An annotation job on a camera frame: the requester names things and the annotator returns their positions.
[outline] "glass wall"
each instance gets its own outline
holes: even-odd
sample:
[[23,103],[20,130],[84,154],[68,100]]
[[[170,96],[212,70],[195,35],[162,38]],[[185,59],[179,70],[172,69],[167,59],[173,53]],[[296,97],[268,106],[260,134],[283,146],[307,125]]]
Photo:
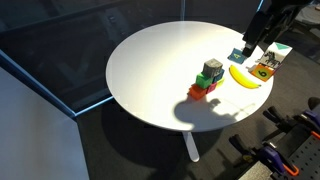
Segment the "glass wall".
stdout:
[[180,13],[180,0],[1,1],[0,49],[77,113],[111,96],[105,68],[119,43]]

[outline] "stacked blocks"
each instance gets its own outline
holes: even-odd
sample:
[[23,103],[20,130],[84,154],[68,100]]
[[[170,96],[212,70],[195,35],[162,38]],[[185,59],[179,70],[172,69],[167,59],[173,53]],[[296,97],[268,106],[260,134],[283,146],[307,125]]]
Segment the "stacked blocks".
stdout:
[[207,89],[203,89],[197,84],[193,84],[191,88],[189,88],[189,95],[193,97],[195,100],[201,99],[207,93]]
[[222,77],[218,82],[216,88],[220,87],[224,82],[224,77]]
[[247,57],[242,55],[242,51],[240,51],[239,49],[233,48],[233,51],[231,55],[228,57],[228,59],[236,63],[242,64],[244,60],[247,59]]
[[281,66],[282,61],[290,53],[292,47],[280,43],[272,43],[259,60],[251,74],[267,81]]
[[223,78],[222,63],[215,59],[206,61],[201,73],[197,74],[196,83],[189,88],[189,95],[195,100],[214,91]]
[[206,89],[212,83],[213,78],[205,76],[203,73],[197,75],[196,84],[201,88]]
[[207,77],[214,78],[220,73],[220,70],[222,69],[222,63],[211,59],[204,63],[202,74],[204,74]]

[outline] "table top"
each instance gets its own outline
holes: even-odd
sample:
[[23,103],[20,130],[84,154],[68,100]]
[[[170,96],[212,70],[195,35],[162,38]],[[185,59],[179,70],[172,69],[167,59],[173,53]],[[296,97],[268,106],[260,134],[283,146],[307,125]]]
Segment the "table top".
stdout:
[[[257,47],[243,64],[228,60],[241,49],[243,35],[229,28],[195,21],[158,24],[134,33],[112,53],[106,80],[115,100],[141,121],[169,130],[201,132],[223,128],[248,117],[268,98],[273,77],[263,82],[248,72],[263,51]],[[196,101],[187,95],[206,61],[223,63],[222,86]],[[239,85],[233,64],[257,89]]]

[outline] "gray carpet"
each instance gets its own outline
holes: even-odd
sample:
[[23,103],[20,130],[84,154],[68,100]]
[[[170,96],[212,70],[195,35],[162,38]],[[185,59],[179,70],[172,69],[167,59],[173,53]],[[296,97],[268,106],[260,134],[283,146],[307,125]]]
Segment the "gray carpet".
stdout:
[[190,161],[180,133],[146,125],[114,101],[82,115],[78,125],[90,179],[236,179],[247,166],[233,168],[240,154],[229,144],[230,136],[238,133],[251,147],[260,146],[276,129],[262,115],[265,109],[274,105],[283,114],[294,115],[308,108],[309,97],[320,97],[319,64],[299,50],[283,63],[258,111],[224,129],[194,133],[200,154],[197,163]]

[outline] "yellow banana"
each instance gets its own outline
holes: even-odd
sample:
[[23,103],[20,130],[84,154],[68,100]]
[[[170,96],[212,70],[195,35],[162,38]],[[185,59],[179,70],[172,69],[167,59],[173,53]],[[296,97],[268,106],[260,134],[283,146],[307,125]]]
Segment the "yellow banana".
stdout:
[[260,84],[257,84],[248,79],[246,76],[244,76],[234,65],[230,66],[229,71],[233,79],[236,80],[243,87],[254,89],[261,86]]

